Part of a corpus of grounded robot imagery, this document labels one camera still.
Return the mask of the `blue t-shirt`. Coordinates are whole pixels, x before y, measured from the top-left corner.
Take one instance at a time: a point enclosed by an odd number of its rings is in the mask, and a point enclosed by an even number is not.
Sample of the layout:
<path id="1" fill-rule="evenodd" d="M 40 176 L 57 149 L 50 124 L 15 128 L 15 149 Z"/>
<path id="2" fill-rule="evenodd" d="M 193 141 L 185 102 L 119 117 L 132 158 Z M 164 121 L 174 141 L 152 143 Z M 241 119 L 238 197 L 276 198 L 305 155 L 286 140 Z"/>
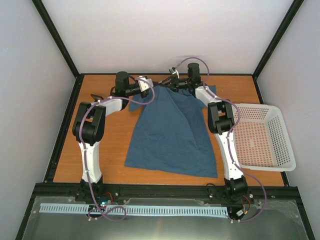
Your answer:
<path id="1" fill-rule="evenodd" d="M 143 103 L 124 165 L 196 177 L 218 176 L 216 157 L 204 120 L 205 105 L 183 90 L 156 86 L 155 94 L 135 95 L 134 112 Z"/>

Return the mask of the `black brooch box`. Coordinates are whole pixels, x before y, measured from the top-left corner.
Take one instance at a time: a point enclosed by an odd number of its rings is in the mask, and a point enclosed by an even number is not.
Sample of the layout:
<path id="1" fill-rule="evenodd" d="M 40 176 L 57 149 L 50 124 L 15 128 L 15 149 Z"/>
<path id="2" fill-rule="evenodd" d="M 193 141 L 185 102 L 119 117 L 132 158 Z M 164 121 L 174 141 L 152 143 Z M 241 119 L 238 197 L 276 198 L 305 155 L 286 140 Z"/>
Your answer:
<path id="1" fill-rule="evenodd" d="M 104 98 L 101 95 L 91 94 L 90 95 L 95 102 L 102 101 Z"/>

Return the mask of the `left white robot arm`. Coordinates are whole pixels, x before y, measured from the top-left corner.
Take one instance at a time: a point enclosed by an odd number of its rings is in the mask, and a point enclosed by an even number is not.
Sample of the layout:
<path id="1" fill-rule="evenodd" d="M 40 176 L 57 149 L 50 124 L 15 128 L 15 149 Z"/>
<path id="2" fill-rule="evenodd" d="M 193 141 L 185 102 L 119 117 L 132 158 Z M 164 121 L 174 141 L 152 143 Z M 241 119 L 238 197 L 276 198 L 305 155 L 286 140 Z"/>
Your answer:
<path id="1" fill-rule="evenodd" d="M 81 102 L 72 134 L 81 150 L 80 187 L 92 201 L 103 198 L 103 174 L 100 169 L 100 143 L 105 133 L 107 116 L 120 112 L 129 102 L 148 105 L 155 99 L 153 81 L 147 76 L 133 77 L 125 71 L 115 75 L 115 85 L 107 98 L 92 95 L 94 102 Z"/>

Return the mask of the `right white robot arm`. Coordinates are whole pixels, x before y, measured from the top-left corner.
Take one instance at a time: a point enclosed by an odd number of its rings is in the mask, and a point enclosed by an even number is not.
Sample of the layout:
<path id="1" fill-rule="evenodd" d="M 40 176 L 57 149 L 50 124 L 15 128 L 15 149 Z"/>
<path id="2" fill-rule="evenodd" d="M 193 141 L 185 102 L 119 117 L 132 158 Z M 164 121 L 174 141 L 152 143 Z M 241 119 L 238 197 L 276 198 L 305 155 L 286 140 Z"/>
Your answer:
<path id="1" fill-rule="evenodd" d="M 186 89 L 207 107 L 207 125 L 218 142 L 224 166 L 223 191 L 215 195 L 224 198 L 229 203 L 239 201 L 247 193 L 248 184 L 236 153 L 233 130 L 240 119 L 234 119 L 232 103 L 218 97 L 201 80 L 198 63 L 187 65 L 187 77 L 185 78 L 180 77 L 176 67 L 171 67 L 169 72 L 171 76 L 160 81 L 159 85 L 174 92 Z"/>

